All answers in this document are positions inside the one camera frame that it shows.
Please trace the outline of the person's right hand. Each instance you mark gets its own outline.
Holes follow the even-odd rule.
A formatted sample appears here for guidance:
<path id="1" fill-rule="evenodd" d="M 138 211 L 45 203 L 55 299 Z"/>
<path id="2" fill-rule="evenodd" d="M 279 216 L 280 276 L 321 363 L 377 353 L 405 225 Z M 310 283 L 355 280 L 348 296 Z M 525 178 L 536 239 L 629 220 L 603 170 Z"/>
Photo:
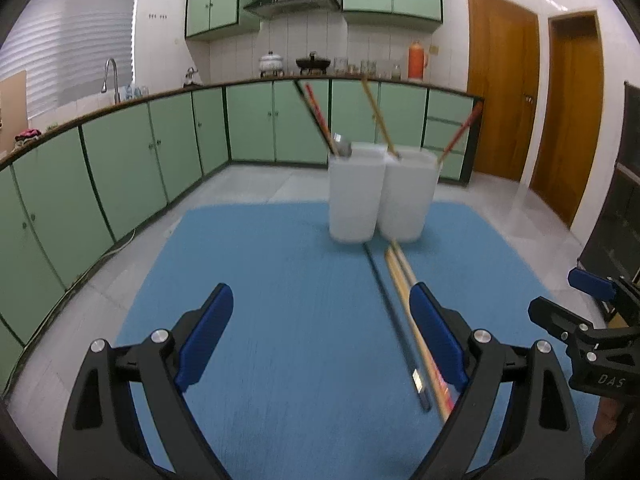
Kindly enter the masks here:
<path id="1" fill-rule="evenodd" d="M 595 450 L 602 440 L 615 430 L 617 419 L 624 409 L 623 402 L 615 399 L 601 398 L 598 405 L 596 418 L 592 425 L 594 442 L 591 447 Z"/>

